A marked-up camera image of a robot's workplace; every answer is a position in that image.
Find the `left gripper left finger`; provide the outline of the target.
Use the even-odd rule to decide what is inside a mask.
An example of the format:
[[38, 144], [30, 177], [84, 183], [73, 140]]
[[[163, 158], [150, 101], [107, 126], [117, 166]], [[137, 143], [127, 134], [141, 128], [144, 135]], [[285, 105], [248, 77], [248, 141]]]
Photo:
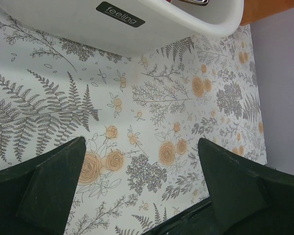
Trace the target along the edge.
[[0, 235], [62, 235], [86, 153], [84, 137], [0, 170]]

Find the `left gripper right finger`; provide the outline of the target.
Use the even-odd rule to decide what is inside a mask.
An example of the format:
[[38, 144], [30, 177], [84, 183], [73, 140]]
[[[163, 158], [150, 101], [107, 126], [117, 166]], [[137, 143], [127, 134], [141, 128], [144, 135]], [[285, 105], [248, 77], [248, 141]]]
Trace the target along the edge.
[[294, 235], [294, 175], [204, 138], [198, 155], [221, 234]]

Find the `black square floral plate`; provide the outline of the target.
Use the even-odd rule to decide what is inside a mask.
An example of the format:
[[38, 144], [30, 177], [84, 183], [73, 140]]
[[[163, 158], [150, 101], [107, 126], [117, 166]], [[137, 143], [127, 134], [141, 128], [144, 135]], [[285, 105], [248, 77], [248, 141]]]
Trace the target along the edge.
[[209, 3], [209, 0], [179, 0], [188, 4], [206, 6]]

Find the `orange plastic bin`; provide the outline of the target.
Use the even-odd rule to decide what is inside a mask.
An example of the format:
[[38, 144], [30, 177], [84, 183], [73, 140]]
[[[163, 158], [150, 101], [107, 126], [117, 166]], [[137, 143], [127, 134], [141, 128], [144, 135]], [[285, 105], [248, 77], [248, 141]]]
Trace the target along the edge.
[[244, 0], [244, 12], [240, 26], [294, 8], [294, 0]]

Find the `white plastic bin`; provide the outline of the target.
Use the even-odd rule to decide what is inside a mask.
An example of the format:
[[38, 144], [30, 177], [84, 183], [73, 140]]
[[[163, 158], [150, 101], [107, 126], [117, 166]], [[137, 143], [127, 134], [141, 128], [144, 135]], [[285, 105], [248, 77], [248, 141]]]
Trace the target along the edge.
[[180, 0], [0, 0], [22, 24], [121, 56], [138, 56], [194, 34], [229, 36], [242, 0], [199, 6]]

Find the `floral table mat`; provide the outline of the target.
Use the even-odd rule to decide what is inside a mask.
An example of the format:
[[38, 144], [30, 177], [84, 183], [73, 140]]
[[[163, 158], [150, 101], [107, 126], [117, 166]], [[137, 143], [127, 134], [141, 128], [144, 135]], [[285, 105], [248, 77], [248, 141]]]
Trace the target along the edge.
[[0, 9], [0, 170], [79, 136], [67, 235], [140, 235], [205, 199], [200, 138], [265, 164], [250, 26], [122, 57]]

